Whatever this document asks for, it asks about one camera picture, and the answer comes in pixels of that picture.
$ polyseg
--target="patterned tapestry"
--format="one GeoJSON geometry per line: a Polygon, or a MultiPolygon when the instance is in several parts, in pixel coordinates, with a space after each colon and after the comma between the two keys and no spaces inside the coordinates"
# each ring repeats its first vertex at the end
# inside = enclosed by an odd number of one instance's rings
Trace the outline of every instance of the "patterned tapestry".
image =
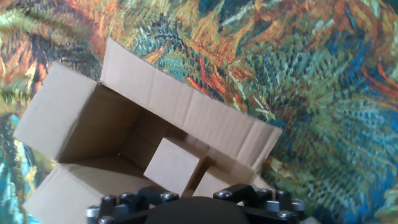
{"type": "Polygon", "coordinates": [[[1,0],[0,223],[55,162],[12,138],[52,62],[97,80],[108,36],[284,132],[263,176],[322,223],[398,223],[397,0],[1,0]]]}

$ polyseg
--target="metal screw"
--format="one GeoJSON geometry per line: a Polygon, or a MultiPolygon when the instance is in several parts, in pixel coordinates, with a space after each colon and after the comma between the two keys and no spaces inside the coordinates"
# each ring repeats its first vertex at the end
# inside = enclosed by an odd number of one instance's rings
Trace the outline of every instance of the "metal screw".
{"type": "Polygon", "coordinates": [[[280,195],[286,194],[286,192],[284,192],[283,190],[278,190],[277,193],[280,195]]]}
{"type": "Polygon", "coordinates": [[[87,217],[96,217],[100,212],[100,205],[92,205],[86,209],[87,217]]]}
{"type": "Polygon", "coordinates": [[[166,192],[166,193],[162,193],[160,195],[160,197],[162,197],[164,199],[170,199],[170,198],[178,197],[178,195],[176,193],[173,193],[173,192],[166,192]]]}
{"type": "Polygon", "coordinates": [[[99,224],[111,224],[114,221],[113,217],[103,216],[98,223],[99,224]]]}
{"type": "Polygon", "coordinates": [[[116,197],[113,195],[105,196],[105,200],[114,200],[116,197]]]}
{"type": "Polygon", "coordinates": [[[277,215],[281,218],[288,218],[293,215],[293,212],[283,210],[283,211],[278,212],[277,215]]]}
{"type": "Polygon", "coordinates": [[[292,205],[295,211],[297,212],[302,212],[305,210],[305,204],[302,200],[299,199],[293,199],[292,200],[292,205]]]}
{"type": "Polygon", "coordinates": [[[216,195],[219,198],[228,198],[232,196],[232,193],[227,190],[220,190],[219,192],[216,193],[216,195]]]}
{"type": "Polygon", "coordinates": [[[130,195],[131,195],[130,193],[124,193],[124,194],[120,195],[120,197],[128,197],[130,195]]]}

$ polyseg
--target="black mount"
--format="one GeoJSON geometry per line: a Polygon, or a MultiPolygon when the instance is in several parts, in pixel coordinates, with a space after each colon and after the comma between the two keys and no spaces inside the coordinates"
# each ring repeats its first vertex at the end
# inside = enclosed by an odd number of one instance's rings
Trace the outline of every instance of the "black mount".
{"type": "Polygon", "coordinates": [[[208,197],[183,197],[159,186],[137,194],[102,198],[87,208],[88,224],[296,224],[306,219],[304,204],[288,192],[237,184],[208,197]]]}

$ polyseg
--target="bolt head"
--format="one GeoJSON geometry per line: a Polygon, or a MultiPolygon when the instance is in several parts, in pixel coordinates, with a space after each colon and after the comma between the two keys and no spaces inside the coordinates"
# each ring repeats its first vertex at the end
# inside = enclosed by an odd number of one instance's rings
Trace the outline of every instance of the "bolt head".
{"type": "Polygon", "coordinates": [[[227,190],[220,190],[219,192],[216,193],[216,195],[219,198],[228,198],[232,196],[232,193],[227,190]]]}
{"type": "Polygon", "coordinates": [[[90,205],[87,209],[96,209],[96,208],[100,208],[100,205],[90,205]]]}
{"type": "Polygon", "coordinates": [[[279,195],[283,195],[283,194],[286,194],[287,192],[285,192],[285,191],[283,191],[283,190],[278,190],[277,193],[278,193],[279,195]]]}
{"type": "Polygon", "coordinates": [[[98,221],[98,223],[99,224],[109,224],[109,223],[112,223],[113,222],[113,217],[110,217],[110,216],[103,216],[99,221],[98,221]]]}
{"type": "Polygon", "coordinates": [[[283,211],[278,212],[277,215],[281,218],[288,218],[293,215],[293,212],[283,210],[283,211]]]}
{"type": "Polygon", "coordinates": [[[162,193],[161,195],[160,195],[160,197],[162,197],[162,198],[164,198],[164,199],[170,199],[170,198],[174,198],[174,197],[176,197],[177,196],[177,194],[176,193],[173,193],[173,192],[165,192],[165,193],[162,193]]]}

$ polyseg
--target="colorful patterned fabric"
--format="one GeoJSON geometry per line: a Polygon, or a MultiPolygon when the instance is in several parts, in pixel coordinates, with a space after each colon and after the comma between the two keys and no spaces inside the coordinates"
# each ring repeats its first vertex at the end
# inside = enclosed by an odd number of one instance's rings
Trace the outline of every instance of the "colorful patterned fabric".
{"type": "Polygon", "coordinates": [[[398,1],[0,1],[0,223],[55,163],[12,138],[52,62],[97,80],[108,36],[284,129],[264,178],[322,223],[398,222],[398,1]]]}

